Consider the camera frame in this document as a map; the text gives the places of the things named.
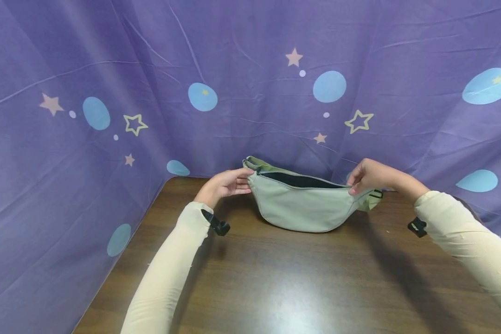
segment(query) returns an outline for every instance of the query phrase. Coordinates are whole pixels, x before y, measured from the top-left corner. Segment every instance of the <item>purple fabric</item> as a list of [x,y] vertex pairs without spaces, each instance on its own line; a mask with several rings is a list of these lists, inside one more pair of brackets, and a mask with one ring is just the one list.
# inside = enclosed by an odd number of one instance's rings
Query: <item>purple fabric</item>
[[163,183],[247,155],[501,235],[501,0],[0,0],[0,334],[70,333]]

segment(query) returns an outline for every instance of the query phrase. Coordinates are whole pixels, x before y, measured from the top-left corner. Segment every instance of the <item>blue circle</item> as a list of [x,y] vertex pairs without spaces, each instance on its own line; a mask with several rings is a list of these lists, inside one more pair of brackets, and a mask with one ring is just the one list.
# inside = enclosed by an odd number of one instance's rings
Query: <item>blue circle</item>
[[182,164],[180,161],[176,160],[167,162],[167,170],[169,171],[169,173],[180,176],[188,176],[190,174],[189,169],[187,169],[187,167],[184,166],[184,164]]
[[464,190],[473,191],[474,193],[485,193],[486,191],[493,190],[498,182],[499,180],[494,172],[479,169],[464,177],[456,186]]
[[115,232],[113,232],[113,235],[111,235],[111,239],[108,243],[108,255],[114,257],[120,254],[128,244],[131,234],[132,228],[130,225],[123,224],[117,227]]
[[465,102],[482,105],[501,99],[501,68],[494,67],[476,75],[462,92]]
[[104,130],[109,126],[110,116],[104,102],[90,96],[83,103],[84,116],[87,123],[95,130]]
[[208,85],[195,82],[187,90],[189,101],[195,109],[200,111],[210,111],[217,105],[218,98],[215,91]]
[[331,103],[338,101],[345,94],[347,82],[338,71],[327,71],[314,82],[314,97],[319,102]]

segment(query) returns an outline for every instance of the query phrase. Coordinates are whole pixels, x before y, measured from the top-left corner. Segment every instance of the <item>waist bag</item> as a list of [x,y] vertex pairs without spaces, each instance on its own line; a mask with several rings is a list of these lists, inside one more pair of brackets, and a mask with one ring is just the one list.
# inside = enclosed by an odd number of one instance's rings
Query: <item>waist bag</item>
[[350,186],[301,175],[248,157],[243,166],[254,170],[248,183],[262,217],[292,231],[328,232],[356,210],[369,211],[380,202],[380,190],[349,195]]

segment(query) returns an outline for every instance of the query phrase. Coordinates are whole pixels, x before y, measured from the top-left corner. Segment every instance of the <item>pink star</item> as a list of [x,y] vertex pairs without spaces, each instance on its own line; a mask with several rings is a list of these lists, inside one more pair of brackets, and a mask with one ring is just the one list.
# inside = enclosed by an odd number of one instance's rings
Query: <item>pink star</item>
[[289,55],[286,55],[286,57],[287,57],[287,59],[289,59],[289,63],[287,64],[287,66],[295,65],[295,66],[299,67],[299,60],[301,60],[302,55],[299,55],[297,53],[297,48],[293,48],[292,53],[290,53]]
[[317,137],[314,137],[314,140],[317,141],[317,144],[319,143],[324,143],[325,142],[325,138],[327,138],[327,136],[323,136],[321,134],[321,132],[317,135]]
[[52,116],[56,116],[56,113],[58,111],[64,111],[64,109],[59,105],[57,97],[49,97],[43,93],[43,99],[43,103],[41,103],[39,106],[50,110]]
[[124,165],[130,165],[130,167],[132,166],[132,164],[134,163],[135,159],[132,158],[132,154],[130,155],[125,155],[124,158],[126,159],[126,162],[124,163]]

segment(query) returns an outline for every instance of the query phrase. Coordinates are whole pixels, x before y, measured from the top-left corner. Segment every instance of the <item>beige long sleeve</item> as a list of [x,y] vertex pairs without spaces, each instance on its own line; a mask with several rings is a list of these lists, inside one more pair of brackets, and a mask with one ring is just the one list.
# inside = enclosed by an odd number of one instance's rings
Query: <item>beige long sleeve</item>
[[501,238],[446,193],[426,193],[415,210],[434,242],[457,258],[501,308]]
[[121,334],[169,332],[195,253],[208,236],[210,224],[201,209],[213,213],[208,206],[191,202],[180,214],[135,292]]

